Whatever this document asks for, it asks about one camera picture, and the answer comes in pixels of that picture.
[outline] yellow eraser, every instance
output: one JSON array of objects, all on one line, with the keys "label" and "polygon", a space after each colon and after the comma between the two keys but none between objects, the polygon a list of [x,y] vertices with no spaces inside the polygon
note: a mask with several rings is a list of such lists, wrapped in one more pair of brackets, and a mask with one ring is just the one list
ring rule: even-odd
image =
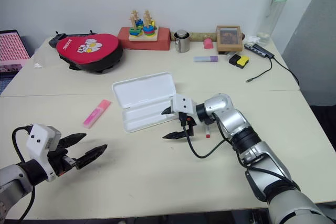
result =
[{"label": "yellow eraser", "polygon": [[245,66],[246,64],[248,64],[248,60],[249,60],[249,59],[250,59],[250,58],[248,58],[248,57],[245,56],[245,55],[241,56],[240,59],[237,61],[236,66],[239,67],[239,68],[244,68],[244,66]]}]

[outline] cartoon print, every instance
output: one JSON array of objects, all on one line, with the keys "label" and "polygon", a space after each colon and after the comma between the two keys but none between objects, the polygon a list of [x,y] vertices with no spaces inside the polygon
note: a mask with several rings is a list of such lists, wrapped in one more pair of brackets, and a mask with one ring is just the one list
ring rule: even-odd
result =
[{"label": "cartoon print", "polygon": [[95,39],[87,39],[85,44],[78,47],[77,52],[95,52],[98,51],[102,45],[102,43],[97,43]]}]

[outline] open plastic case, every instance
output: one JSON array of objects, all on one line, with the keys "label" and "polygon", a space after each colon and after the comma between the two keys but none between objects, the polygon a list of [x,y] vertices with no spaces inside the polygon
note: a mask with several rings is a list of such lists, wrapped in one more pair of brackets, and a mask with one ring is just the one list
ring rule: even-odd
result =
[{"label": "open plastic case", "polygon": [[177,115],[161,115],[176,94],[171,73],[163,72],[116,82],[112,89],[122,110],[126,132],[138,131],[177,119]]}]

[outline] purple highlighter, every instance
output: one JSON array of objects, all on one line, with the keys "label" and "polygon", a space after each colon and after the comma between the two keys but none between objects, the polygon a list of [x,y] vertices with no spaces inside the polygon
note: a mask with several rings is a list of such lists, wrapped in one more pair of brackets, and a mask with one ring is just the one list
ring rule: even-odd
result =
[{"label": "purple highlighter", "polygon": [[218,62],[218,56],[194,57],[194,62]]}]

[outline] small red object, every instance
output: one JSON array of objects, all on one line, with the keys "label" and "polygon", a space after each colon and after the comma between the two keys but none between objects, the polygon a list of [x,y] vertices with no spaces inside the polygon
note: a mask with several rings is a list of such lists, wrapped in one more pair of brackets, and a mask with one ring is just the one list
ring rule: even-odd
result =
[{"label": "small red object", "polygon": [[159,27],[157,41],[129,41],[130,27],[121,27],[118,39],[121,46],[125,49],[140,50],[169,50],[170,49],[170,31],[169,28]]},{"label": "small red object", "polygon": [[210,38],[207,38],[203,41],[204,49],[214,48],[214,44]]}]

